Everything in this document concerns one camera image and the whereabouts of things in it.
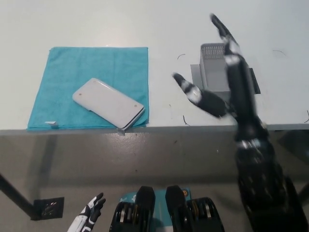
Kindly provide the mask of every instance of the phone case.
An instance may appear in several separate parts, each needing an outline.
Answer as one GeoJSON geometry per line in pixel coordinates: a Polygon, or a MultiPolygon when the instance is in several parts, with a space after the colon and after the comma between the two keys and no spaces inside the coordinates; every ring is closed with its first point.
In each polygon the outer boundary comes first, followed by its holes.
{"type": "Polygon", "coordinates": [[[96,78],[79,88],[73,100],[122,130],[131,126],[145,110],[142,104],[96,78]]]}

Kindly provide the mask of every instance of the table leg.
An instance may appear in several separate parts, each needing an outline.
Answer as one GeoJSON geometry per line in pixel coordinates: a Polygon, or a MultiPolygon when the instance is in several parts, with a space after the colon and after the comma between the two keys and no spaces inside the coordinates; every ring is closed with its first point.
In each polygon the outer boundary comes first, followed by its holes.
{"type": "Polygon", "coordinates": [[[62,218],[64,197],[35,200],[31,204],[0,174],[0,190],[10,198],[31,220],[62,218]]]}

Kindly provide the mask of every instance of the robotic hand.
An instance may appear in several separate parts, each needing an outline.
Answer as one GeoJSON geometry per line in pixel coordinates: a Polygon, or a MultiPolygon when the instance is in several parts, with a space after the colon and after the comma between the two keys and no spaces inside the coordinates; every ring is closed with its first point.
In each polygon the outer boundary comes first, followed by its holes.
{"type": "Polygon", "coordinates": [[[101,208],[106,201],[102,197],[103,193],[100,193],[86,205],[75,218],[68,232],[90,232],[93,229],[98,217],[101,215],[101,208]]]}
{"type": "Polygon", "coordinates": [[[256,113],[253,82],[248,64],[230,31],[215,16],[211,21],[225,44],[225,71],[229,102],[201,90],[180,74],[173,77],[194,105],[215,117],[231,114],[237,124],[236,164],[244,209],[254,231],[308,231],[308,223],[290,178],[283,175],[268,140],[268,132],[256,113]]]}

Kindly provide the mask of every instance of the blue towel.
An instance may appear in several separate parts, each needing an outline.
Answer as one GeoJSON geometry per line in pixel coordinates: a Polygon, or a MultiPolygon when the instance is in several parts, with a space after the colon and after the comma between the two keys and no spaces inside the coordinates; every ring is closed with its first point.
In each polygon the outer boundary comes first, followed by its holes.
{"type": "Polygon", "coordinates": [[[90,78],[97,78],[138,101],[144,114],[134,127],[148,123],[148,48],[54,47],[50,50],[28,130],[115,127],[72,99],[73,93],[90,78]]]}

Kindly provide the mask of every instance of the gray basket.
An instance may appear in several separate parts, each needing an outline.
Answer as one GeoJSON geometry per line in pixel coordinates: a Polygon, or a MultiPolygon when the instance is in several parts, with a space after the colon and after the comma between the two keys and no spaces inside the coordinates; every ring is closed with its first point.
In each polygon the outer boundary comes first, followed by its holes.
{"type": "Polygon", "coordinates": [[[230,97],[230,90],[225,72],[224,44],[203,44],[199,68],[203,88],[216,93],[227,101],[230,97]]]}

